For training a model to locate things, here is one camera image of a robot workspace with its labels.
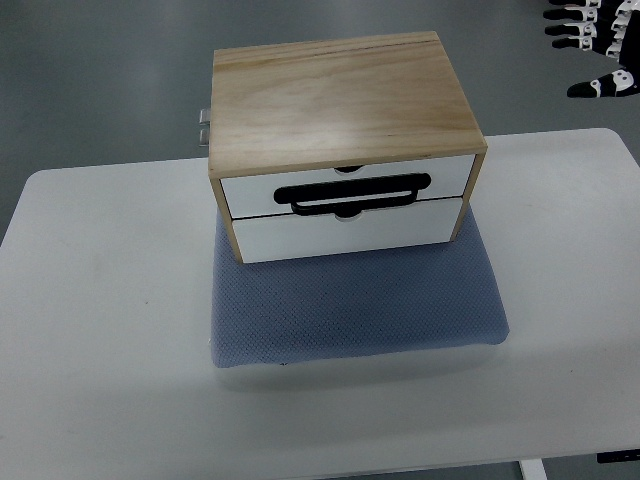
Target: blue mesh pad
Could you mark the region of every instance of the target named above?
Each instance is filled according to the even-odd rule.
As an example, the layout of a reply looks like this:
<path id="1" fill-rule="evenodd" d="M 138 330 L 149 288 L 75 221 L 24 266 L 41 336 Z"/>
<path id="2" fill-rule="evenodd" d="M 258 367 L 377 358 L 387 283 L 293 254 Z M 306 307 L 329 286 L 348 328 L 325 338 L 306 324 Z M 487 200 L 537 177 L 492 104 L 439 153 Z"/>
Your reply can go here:
<path id="1" fill-rule="evenodd" d="M 218 221 L 213 275 L 218 367 L 498 344 L 509 333 L 471 210 L 452 243 L 248 265 Z"/>

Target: blue cushion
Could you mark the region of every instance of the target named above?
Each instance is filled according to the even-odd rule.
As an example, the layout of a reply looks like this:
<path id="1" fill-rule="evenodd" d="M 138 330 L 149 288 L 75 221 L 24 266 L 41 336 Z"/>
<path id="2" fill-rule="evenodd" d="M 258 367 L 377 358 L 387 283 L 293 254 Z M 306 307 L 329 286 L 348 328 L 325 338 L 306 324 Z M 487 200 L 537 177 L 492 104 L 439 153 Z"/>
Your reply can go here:
<path id="1" fill-rule="evenodd" d="M 248 265 L 219 220 L 213 276 L 218 367 L 499 344 L 509 333 L 471 210 L 450 243 Z"/>

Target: wooden top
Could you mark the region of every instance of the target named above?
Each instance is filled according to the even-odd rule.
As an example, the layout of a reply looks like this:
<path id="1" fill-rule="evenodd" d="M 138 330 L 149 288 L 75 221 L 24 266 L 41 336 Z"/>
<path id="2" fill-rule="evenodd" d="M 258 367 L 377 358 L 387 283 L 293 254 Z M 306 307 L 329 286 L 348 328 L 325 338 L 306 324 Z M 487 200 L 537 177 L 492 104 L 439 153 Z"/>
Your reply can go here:
<path id="1" fill-rule="evenodd" d="M 435 32 L 214 53 L 211 178 L 485 150 Z"/>

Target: wooden lid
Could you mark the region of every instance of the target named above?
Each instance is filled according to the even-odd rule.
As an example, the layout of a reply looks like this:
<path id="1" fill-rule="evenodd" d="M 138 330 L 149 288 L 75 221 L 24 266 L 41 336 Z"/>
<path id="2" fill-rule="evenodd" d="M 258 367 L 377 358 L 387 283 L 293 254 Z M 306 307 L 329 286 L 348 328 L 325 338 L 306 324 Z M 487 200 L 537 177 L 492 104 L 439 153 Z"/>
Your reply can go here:
<path id="1" fill-rule="evenodd" d="M 211 178 L 485 150 L 435 32 L 214 53 Z"/>

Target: white table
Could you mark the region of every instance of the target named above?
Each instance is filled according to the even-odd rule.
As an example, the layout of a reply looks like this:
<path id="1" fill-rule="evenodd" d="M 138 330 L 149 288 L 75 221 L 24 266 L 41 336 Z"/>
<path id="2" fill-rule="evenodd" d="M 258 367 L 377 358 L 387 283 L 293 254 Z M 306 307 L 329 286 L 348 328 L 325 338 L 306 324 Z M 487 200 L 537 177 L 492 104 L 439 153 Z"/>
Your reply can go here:
<path id="1" fill-rule="evenodd" d="M 640 169 L 490 137 L 498 347 L 216 370 L 205 159 L 43 171 L 0 248 L 0 478 L 339 476 L 640 447 Z"/>

